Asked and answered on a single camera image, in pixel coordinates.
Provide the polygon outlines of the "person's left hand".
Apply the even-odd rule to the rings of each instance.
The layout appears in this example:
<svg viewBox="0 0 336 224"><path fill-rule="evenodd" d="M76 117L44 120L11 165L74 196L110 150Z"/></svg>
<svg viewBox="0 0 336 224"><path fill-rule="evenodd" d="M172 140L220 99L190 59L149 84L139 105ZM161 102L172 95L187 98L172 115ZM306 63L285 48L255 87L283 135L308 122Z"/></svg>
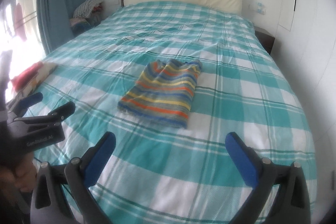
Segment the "person's left hand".
<svg viewBox="0 0 336 224"><path fill-rule="evenodd" d="M33 159L34 153L28 153L15 170L1 165L1 190L12 185L21 192L31 192L37 181L37 169L33 164Z"/></svg>

